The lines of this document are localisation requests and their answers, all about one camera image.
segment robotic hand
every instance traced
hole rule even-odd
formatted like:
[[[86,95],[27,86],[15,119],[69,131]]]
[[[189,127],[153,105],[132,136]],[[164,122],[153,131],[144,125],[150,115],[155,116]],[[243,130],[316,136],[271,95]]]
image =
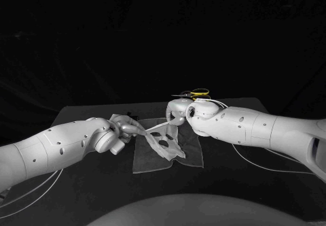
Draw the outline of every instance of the robotic hand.
[[[131,136],[145,135],[125,115],[89,118],[50,127],[26,140],[0,147],[0,192],[26,179],[70,166],[89,152],[118,154]]]
[[[170,124],[178,126],[187,120],[200,136],[287,154],[326,182],[326,119],[288,118],[241,107],[223,109],[213,101],[183,98],[170,101],[165,109]]]

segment black table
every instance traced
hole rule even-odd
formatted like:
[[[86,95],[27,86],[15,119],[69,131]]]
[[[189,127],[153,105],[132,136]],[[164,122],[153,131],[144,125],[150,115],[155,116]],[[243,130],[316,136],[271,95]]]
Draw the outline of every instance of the black table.
[[[266,113],[256,98],[223,99],[228,106],[246,107]],[[52,126],[90,117],[109,119],[114,113],[140,119],[164,117],[167,102],[122,105],[66,106]],[[63,169],[60,177],[40,200],[21,212],[0,219],[0,225],[83,226],[118,207],[160,195],[202,193],[236,197],[261,203],[305,221],[326,220],[326,184],[314,175],[272,172],[249,164],[232,145],[199,137],[204,168],[174,162],[171,168],[132,174],[134,141],[116,156],[111,152],[89,153]],[[241,147],[239,153],[264,167],[307,171],[295,162],[262,148]],[[40,175],[11,187],[7,203],[30,191],[49,177]],[[0,216],[15,212],[37,199],[56,176],[31,194],[0,209]]]

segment scissors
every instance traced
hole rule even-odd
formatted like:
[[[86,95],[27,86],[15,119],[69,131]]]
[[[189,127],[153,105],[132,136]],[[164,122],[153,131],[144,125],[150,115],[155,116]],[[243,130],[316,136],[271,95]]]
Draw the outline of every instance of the scissors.
[[[180,95],[173,95],[174,97],[189,97],[193,100],[196,100],[196,98],[203,98],[203,99],[210,99],[209,94],[209,90],[207,89],[194,89],[193,91],[183,91],[180,93]]]

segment black tablecloth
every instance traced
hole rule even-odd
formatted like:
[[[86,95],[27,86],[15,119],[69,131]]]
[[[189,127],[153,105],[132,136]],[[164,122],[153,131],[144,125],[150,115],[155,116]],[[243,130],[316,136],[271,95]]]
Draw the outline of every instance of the black tablecloth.
[[[228,106],[266,113],[255,98],[223,99]],[[67,106],[53,125],[90,117],[109,119],[111,114],[137,115],[140,119],[164,117],[167,102]],[[326,220],[326,184],[313,175],[272,172],[249,164],[232,145],[199,137],[204,168],[174,162],[171,168],[132,174],[134,138],[116,156],[89,153],[63,169],[57,182],[40,200],[21,212],[0,219],[1,225],[83,226],[118,207],[165,194],[202,193],[236,197],[261,203],[305,221]],[[295,162],[262,148],[241,147],[241,154],[264,167],[307,171]],[[4,202],[31,190],[49,177],[40,175],[11,187]],[[17,211],[41,195],[54,177],[31,194],[0,209],[0,216]]]

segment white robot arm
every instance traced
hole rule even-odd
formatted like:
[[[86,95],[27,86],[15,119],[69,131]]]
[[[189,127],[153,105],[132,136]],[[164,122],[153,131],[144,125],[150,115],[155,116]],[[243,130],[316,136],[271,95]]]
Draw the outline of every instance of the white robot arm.
[[[89,118],[50,127],[26,140],[0,147],[0,192],[37,175],[80,161],[106,150],[118,154],[131,135],[145,135],[141,125],[125,115],[109,121]]]
[[[295,119],[241,107],[222,109],[204,99],[176,99],[168,102],[165,118],[180,125],[181,117],[197,135],[287,154],[326,182],[326,119]]]

